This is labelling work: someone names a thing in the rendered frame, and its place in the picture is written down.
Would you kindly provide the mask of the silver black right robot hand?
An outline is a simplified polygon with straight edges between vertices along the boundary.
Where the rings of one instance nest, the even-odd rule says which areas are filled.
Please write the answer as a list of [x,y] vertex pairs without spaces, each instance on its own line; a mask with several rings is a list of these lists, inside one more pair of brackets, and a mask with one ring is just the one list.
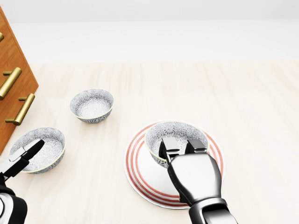
[[179,154],[174,137],[163,137],[159,154],[166,159],[168,174],[180,196],[180,202],[193,206],[221,197],[221,173],[217,162],[199,139],[188,139],[185,153]]

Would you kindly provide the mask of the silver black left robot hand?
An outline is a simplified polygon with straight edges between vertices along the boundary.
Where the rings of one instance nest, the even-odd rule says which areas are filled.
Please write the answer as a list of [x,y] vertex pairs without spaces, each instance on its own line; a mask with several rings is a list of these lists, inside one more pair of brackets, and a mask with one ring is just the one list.
[[0,163],[0,182],[5,182],[10,177],[19,174],[44,146],[42,139],[36,139],[24,147],[17,149]]

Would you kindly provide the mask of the patterned grey white bowl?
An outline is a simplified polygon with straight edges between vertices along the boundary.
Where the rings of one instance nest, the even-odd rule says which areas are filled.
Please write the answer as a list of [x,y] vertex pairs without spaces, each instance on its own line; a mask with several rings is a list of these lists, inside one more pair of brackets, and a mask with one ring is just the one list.
[[99,123],[112,112],[114,97],[104,89],[84,90],[73,97],[70,102],[72,114],[85,123]]
[[158,122],[148,129],[144,142],[154,161],[163,168],[168,168],[166,159],[159,156],[159,148],[163,137],[174,137],[176,139],[180,155],[185,153],[187,141],[191,139],[199,139],[205,149],[210,147],[207,135],[193,125],[174,120]]
[[10,154],[26,146],[30,142],[42,139],[45,144],[41,150],[29,160],[23,173],[41,174],[53,169],[63,158],[65,153],[65,136],[53,127],[40,127],[22,135],[11,147]]

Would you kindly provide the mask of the white plate with red rings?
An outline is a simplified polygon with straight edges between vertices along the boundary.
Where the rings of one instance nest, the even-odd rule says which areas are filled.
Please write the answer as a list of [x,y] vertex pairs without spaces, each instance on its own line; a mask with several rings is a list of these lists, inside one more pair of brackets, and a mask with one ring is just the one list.
[[[146,132],[158,122],[143,127],[129,141],[124,154],[125,173],[133,189],[147,201],[168,209],[187,209],[188,205],[180,202],[179,193],[170,180],[167,168],[163,168],[154,161],[145,145]],[[224,176],[225,160],[222,151],[214,138],[207,132],[203,132],[210,142],[207,152],[215,159],[221,175]]]

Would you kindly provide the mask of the wooden cabinet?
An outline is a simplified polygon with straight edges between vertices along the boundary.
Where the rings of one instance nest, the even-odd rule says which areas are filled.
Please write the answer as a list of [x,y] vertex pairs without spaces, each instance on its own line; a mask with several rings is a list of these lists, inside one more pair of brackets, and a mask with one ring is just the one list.
[[5,119],[13,119],[23,105],[19,97],[27,97],[30,93],[35,93],[38,88],[38,82],[23,54],[19,43],[9,25],[9,22],[0,7],[0,32],[4,39],[0,42],[0,87],[8,78],[4,76],[4,71],[12,71],[19,67],[22,73],[5,96],[0,100],[0,155],[4,151],[15,126],[13,123],[6,123]]

